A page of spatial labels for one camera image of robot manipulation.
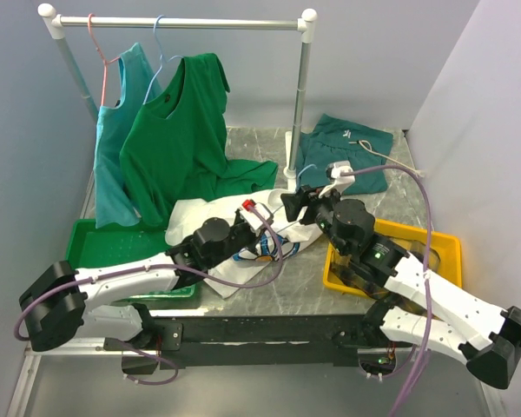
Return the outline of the white t-shirt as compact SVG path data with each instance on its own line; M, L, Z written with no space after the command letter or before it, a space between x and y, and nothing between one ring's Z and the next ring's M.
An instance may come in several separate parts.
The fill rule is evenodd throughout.
M283 257L292 257L314 243L321 236L321 231L314 224L304 226L287 220L280 198L284 193L284 189L269 189L250 195L222 197L211 202L201 198L178 201L169 218L165 241L169 245L181 242L211 217L233 223L236 209L244 201L252 200L264 204L274 214L272 228L280 239ZM264 268L276 267L278 262L278 251L272 236L265 233L253 252L244 248L208 273L223 281L244 285L250 283Z

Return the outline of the green t-shirt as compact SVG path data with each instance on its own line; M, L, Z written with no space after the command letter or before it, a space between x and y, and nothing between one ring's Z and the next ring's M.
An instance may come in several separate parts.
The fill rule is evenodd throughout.
M129 198L150 227L180 200L271 189L278 165L226 156L230 87L214 53L183 57L168 87L139 109L120 151Z

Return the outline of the blue hanger holding green shirt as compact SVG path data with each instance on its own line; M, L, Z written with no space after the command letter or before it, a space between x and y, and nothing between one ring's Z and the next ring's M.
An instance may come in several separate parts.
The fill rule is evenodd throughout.
M143 105L152 102L154 99L159 97L161 93L166 89L166 81L167 74L166 70L168 69L171 63L175 63L178 60L182 59L181 55L175 55L172 57L167 57L165 53L165 49L162 44L162 40L160 39L160 28L161 22L167 16L164 14L160 14L153 24L153 38L155 41L155 47L158 55L158 68L155 70L152 78L149 81L147 91L145 93L145 97L143 99Z

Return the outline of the blue wire hanger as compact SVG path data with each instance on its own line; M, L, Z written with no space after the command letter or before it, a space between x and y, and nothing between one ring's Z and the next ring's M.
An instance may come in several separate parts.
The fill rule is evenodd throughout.
M311 164L308 164L307 166L305 166L303 169L300 170L300 172L296 176L295 183L294 183L294 186L293 186L292 190L290 190L290 189L286 189L286 190L284 190L284 189L274 189L274 190L271 191L271 193L269 195L269 200L270 201L274 200L276 203L280 204L280 206L273 211L274 214L276 214L280 209L282 209L284 207L284 204L281 201L281 196L283 194L294 194L295 192L297 192L300 189L300 178L302 177L303 173L305 171L308 171L309 169L316 169L316 165L311 163ZM284 227L279 228L278 230L276 230L276 233L280 234L281 232L283 232L287 228L291 228L293 225L295 225L299 221L300 221L299 219L296 219L293 222L287 222L287 224Z

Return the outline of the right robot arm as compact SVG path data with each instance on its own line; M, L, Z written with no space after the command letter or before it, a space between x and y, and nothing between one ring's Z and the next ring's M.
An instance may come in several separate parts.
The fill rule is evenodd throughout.
M505 390L521 360L521 308L501 308L426 270L415 254L375 231L359 200L337 190L302 187L282 195L287 219L316 225L349 260L348 273L388 291L367 314L364 339L416 344L465 365L483 383Z

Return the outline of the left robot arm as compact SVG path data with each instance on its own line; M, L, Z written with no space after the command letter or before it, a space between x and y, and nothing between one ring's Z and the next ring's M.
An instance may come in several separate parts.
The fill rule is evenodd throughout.
M20 296L14 335L35 352L97 336L147 348L159 332L148 309L142 304L119 308L116 302L210 279L214 267L254 246L271 221L240 209L233 223L211 217L181 243L146 259L98 268L55 262Z

